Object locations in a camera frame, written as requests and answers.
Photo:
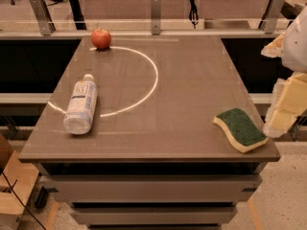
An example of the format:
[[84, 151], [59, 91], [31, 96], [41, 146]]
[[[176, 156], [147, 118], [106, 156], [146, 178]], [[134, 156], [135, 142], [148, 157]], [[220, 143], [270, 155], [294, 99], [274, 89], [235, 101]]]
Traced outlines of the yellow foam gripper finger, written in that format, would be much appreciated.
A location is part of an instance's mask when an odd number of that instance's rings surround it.
[[295, 123], [296, 118], [307, 110], [307, 74], [293, 73], [286, 80], [278, 79], [272, 91], [263, 132], [278, 138]]
[[261, 55], [268, 58], [280, 58], [282, 56], [282, 42], [285, 34], [280, 34], [271, 43], [266, 45], [262, 51]]

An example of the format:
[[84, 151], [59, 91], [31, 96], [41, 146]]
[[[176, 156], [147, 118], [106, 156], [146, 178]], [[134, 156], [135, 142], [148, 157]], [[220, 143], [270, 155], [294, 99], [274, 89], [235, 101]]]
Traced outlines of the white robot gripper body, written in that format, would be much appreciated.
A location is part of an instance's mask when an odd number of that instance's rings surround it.
[[307, 7], [296, 17], [284, 35], [282, 63], [293, 71], [307, 72]]

